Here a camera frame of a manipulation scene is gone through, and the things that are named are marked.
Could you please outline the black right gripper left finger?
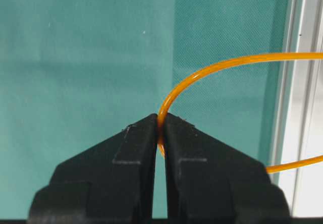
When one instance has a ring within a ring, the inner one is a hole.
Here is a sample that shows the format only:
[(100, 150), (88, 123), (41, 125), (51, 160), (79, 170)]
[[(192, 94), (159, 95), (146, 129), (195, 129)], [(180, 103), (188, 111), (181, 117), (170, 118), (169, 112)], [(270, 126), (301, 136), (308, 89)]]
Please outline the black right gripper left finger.
[(156, 114), (60, 163), (29, 220), (150, 220)]

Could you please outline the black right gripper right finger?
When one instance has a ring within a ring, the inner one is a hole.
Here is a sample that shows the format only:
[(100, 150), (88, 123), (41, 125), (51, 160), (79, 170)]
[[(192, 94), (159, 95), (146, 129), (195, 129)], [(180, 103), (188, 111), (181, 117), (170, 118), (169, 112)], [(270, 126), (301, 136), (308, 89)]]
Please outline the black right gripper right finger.
[(168, 114), (164, 126), (171, 220), (288, 220), (283, 191), (256, 159)]

